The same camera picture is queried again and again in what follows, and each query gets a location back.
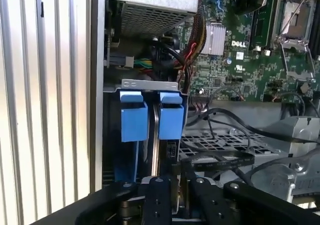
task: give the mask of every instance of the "perforated metal grille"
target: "perforated metal grille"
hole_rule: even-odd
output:
[[[125,36],[157,36],[191,16],[189,13],[178,13],[124,3],[121,32]]]
[[[251,150],[256,155],[266,155],[277,153],[274,149],[264,143],[260,135],[250,134],[251,139]],[[191,146],[195,146],[199,149],[206,149],[211,151],[225,151],[225,150],[238,150],[245,151],[248,146],[248,140],[245,135],[229,135],[229,134],[218,134],[214,138],[210,134],[204,135],[185,135],[182,137],[182,141]],[[186,158],[190,157],[197,152],[192,151],[189,147],[184,146],[180,143],[179,157]]]

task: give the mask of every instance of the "screw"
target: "screw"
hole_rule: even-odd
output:
[[[230,135],[237,135],[237,134],[239,134],[239,131],[237,129],[235,129],[235,128],[231,128],[230,131],[229,131],[229,134]]]
[[[203,184],[205,182],[205,180],[203,178],[198,178],[196,180],[197,183]]]
[[[231,183],[231,184],[230,184],[230,187],[232,187],[233,189],[238,189],[238,188],[239,188],[239,185],[236,184],[236,183]]]
[[[301,172],[304,169],[304,166],[302,166],[300,163],[296,163],[294,168],[297,172]]]

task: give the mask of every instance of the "metal side panel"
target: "metal side panel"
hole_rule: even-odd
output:
[[[90,193],[90,0],[0,0],[0,224]]]

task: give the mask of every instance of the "heatsink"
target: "heatsink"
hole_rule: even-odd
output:
[[[115,0],[121,7],[121,34],[159,36],[198,11],[199,0]]]
[[[211,23],[206,26],[206,40],[202,55],[221,56],[224,54],[226,27],[220,23]]]

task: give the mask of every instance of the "chip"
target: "chip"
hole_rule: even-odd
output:
[[[213,81],[213,86],[215,86],[215,87],[220,87],[220,86],[221,86],[221,79],[216,78],[216,79]]]
[[[245,92],[245,93],[250,92],[250,86],[244,86],[243,92]]]

